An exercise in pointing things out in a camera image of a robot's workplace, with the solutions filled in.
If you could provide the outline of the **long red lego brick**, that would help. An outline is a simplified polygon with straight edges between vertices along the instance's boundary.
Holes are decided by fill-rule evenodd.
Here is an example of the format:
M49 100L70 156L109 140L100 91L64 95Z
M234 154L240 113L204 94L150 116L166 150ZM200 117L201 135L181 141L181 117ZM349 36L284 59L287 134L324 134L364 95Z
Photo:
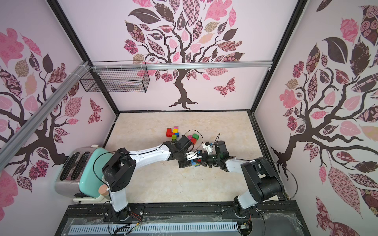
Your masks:
M167 137L172 137L174 135L174 133L172 132L172 129L171 128L168 128L167 130L166 130L166 136Z

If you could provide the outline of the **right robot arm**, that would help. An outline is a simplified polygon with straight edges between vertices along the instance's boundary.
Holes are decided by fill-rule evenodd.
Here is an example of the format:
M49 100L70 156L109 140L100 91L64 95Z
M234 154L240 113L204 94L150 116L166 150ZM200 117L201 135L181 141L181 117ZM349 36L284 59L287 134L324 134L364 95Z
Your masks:
M243 211L283 193L283 183L270 160L259 157L244 160L230 156L224 141L205 143L205 151L196 152L196 162L205 167L219 167L228 173L244 176L248 190L234 198L234 207L241 215Z

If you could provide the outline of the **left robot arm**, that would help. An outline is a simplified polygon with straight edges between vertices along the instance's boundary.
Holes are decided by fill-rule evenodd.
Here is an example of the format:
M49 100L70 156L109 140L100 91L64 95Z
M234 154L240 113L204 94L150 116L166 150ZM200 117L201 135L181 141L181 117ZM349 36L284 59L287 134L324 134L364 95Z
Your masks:
M182 136L179 141L166 141L157 147L141 151L128 151L125 148L117 150L102 167L114 211L118 213L128 208L126 187L135 170L168 160L177 160L179 167L185 168L191 164L192 159L198 158L197 151L188 151L193 145L186 136Z

